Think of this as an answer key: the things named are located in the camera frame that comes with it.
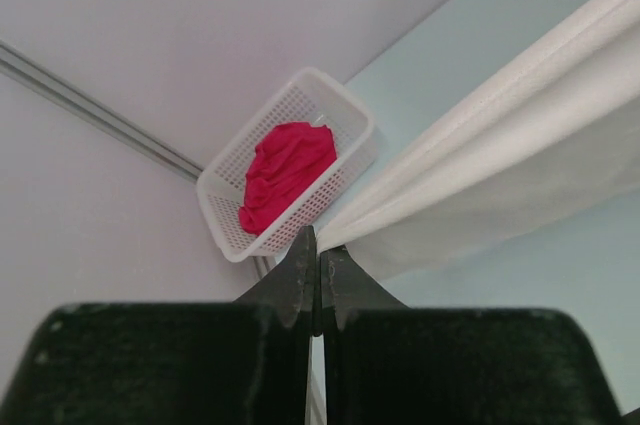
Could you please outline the white t shirt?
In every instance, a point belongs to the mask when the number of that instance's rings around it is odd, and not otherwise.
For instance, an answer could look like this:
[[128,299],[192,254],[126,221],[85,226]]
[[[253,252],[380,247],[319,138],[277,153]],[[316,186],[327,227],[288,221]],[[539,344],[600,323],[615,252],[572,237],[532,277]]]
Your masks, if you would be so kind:
[[639,186],[639,0],[590,0],[318,233],[371,275],[441,266]]

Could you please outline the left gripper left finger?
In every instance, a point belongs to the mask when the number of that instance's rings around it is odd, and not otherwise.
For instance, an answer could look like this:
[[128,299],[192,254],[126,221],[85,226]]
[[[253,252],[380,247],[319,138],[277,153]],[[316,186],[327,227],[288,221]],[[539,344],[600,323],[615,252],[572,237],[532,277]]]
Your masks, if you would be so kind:
[[53,310],[1,402],[5,424],[303,424],[316,237],[230,302]]

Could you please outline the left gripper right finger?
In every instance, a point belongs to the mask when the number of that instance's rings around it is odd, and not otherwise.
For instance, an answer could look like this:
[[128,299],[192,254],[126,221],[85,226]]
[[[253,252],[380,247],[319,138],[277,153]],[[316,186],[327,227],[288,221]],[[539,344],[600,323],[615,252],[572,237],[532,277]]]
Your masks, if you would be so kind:
[[320,255],[332,424],[619,424],[583,330],[540,308],[411,308],[339,247]]

